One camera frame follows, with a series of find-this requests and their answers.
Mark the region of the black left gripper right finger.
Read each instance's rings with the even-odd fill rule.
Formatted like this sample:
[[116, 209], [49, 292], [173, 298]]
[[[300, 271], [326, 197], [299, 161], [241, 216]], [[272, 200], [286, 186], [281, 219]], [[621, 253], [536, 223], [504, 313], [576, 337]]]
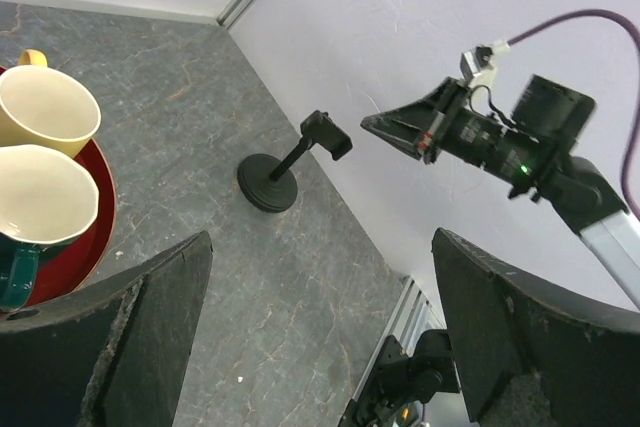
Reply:
[[574, 293], [438, 229], [438, 291], [470, 421], [636, 426], [639, 315]]

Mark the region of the black phone stand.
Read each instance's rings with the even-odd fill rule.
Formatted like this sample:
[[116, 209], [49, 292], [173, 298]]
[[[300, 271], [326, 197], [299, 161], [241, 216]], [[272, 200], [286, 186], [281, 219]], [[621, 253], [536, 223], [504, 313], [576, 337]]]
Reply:
[[268, 154], [252, 154], [243, 159], [236, 172], [238, 185], [245, 198], [257, 209], [282, 213], [296, 201], [298, 186], [291, 172], [293, 164], [314, 145], [320, 145], [340, 160], [352, 148], [349, 135], [338, 127], [327, 112], [311, 113], [300, 124], [298, 144], [283, 159]]

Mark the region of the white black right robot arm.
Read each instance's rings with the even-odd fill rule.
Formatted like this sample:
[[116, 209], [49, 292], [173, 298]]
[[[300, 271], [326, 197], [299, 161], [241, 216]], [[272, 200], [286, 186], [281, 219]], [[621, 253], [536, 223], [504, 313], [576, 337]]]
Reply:
[[582, 93], [534, 75], [511, 116], [472, 109], [474, 89], [446, 78], [422, 99], [361, 126], [426, 164], [440, 152], [508, 183], [508, 196], [549, 201], [633, 302], [639, 301], [639, 221], [595, 165], [572, 155], [594, 108]]

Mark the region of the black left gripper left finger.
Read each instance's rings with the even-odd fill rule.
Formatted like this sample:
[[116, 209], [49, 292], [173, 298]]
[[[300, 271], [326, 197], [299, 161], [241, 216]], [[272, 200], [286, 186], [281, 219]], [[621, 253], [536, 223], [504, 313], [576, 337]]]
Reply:
[[2, 425], [172, 425], [212, 258], [201, 231], [2, 320]]

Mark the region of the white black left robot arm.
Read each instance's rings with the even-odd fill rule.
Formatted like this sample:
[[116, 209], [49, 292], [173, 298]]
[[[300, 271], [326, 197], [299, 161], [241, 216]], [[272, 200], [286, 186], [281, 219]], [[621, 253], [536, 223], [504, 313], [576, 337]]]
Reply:
[[[456, 234], [432, 241], [447, 325], [412, 354], [388, 336], [344, 426], [382, 426], [459, 393], [483, 426], [635, 426], [639, 316], [506, 264]], [[207, 232], [1, 323], [5, 426], [169, 426], [212, 264]]]

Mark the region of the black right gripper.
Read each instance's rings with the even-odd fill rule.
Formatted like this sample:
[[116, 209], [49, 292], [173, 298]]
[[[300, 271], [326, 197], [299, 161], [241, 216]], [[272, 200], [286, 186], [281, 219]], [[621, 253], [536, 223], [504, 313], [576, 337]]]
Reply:
[[573, 149], [595, 100], [533, 75], [510, 116], [494, 104], [471, 107], [478, 89], [447, 77], [406, 106], [363, 118], [360, 127], [403, 154], [435, 161], [444, 151], [511, 186], [511, 198], [537, 188]]

